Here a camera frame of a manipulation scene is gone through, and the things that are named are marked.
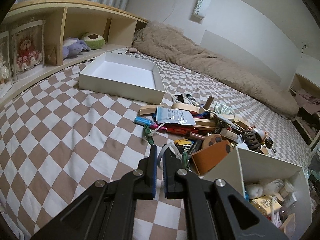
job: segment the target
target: doll face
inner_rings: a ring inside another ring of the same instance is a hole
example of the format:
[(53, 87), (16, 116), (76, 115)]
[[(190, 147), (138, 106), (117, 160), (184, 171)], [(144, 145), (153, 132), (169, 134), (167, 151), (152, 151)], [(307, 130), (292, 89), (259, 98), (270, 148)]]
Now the doll face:
[(26, 39), (23, 41), (23, 43), (21, 43), (20, 49), (22, 50), (26, 50), (31, 46), (31, 40)]

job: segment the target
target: doll in red dress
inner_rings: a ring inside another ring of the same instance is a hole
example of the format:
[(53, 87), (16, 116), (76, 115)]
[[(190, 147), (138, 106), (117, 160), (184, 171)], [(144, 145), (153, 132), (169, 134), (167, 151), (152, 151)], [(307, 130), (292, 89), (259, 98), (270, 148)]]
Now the doll in red dress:
[(23, 38), (19, 43), (18, 72), (24, 72), (38, 65), (42, 60), (42, 53), (35, 49), (30, 36)]

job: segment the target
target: white packet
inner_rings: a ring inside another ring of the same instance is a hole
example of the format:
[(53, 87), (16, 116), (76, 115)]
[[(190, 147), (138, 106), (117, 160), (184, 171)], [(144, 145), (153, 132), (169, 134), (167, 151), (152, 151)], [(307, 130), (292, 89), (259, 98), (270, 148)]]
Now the white packet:
[(169, 109), (165, 107), (157, 107), (156, 120), (158, 124), (161, 123), (177, 123), (184, 125), (196, 125), (192, 114), (185, 110)]

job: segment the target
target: white paper bag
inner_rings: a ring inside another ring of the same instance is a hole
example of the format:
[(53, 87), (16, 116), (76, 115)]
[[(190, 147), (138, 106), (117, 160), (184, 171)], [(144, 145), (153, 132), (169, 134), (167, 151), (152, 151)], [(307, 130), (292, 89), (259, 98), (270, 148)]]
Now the white paper bag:
[(193, 15), (203, 19), (207, 14), (208, 7), (211, 3), (211, 0), (198, 0), (195, 10), (193, 11)]

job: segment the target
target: checkered bed sheet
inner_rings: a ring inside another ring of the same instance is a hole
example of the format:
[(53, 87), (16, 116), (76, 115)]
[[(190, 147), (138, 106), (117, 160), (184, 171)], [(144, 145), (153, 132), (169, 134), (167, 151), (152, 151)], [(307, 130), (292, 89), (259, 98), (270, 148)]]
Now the checkered bed sheet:
[[(201, 103), (212, 95), (268, 131), (274, 157), (308, 165), (310, 151), (298, 131), (265, 105), (181, 66), (139, 52), (129, 56), (157, 64), (167, 89), (163, 103), (172, 105), (171, 94), (189, 93)], [(26, 239), (95, 180), (118, 180), (149, 155), (142, 127), (133, 123), (146, 103), (80, 90), (86, 64), (52, 75), (0, 110), (0, 201)], [(154, 135), (158, 150), (177, 138)], [(164, 198), (159, 169), (156, 184), (155, 200), (137, 201), (133, 238), (187, 239), (183, 202)]]

